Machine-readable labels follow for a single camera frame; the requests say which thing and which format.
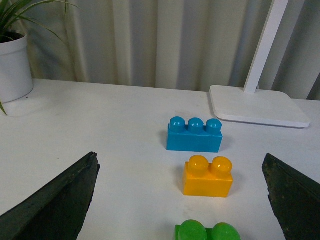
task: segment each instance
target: white desk lamp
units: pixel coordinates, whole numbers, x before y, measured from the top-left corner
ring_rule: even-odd
[[[283,92],[257,89],[289,0],[273,0],[244,88],[210,87],[214,114],[222,120],[306,128],[309,118]]]

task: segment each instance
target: white table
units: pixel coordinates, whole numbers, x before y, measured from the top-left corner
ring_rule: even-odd
[[[167,126],[213,117],[208,92],[35,80],[0,115],[0,215],[94,151],[101,169],[79,240],[171,240],[188,219],[233,225],[243,240],[284,240],[262,172],[266,153],[320,182],[320,102],[295,100],[306,129],[222,122],[219,153],[233,163],[227,198],[184,196],[194,152],[167,151]]]

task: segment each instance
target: potted plant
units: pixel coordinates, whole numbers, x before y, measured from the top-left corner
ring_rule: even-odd
[[[33,3],[34,1],[16,0],[12,3],[11,0],[0,0],[0,109],[5,114],[7,113],[2,103],[22,98],[33,89],[27,55],[27,36],[14,29],[15,23],[23,20],[40,25],[59,38],[53,31],[24,14],[39,5],[53,2],[65,4],[65,14],[67,5],[75,6],[68,0],[43,0]]]

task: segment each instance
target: blue lego brick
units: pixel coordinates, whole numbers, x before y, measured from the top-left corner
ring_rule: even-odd
[[[222,142],[222,123],[215,118],[204,122],[197,117],[186,121],[175,116],[168,124],[166,149],[184,152],[218,153]]]

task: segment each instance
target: toy building block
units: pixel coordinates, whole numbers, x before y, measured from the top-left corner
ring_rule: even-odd
[[[233,183],[232,163],[223,156],[209,163],[204,156],[192,156],[184,165],[183,194],[226,198]]]
[[[320,184],[269,153],[262,171],[285,239],[320,239]]]
[[[176,225],[173,240],[241,240],[238,231],[228,223],[220,222],[214,228],[205,228],[196,220]]]
[[[168,124],[167,150],[218,153],[222,142],[222,123],[215,118],[204,122],[197,117],[186,121],[175,116]]]

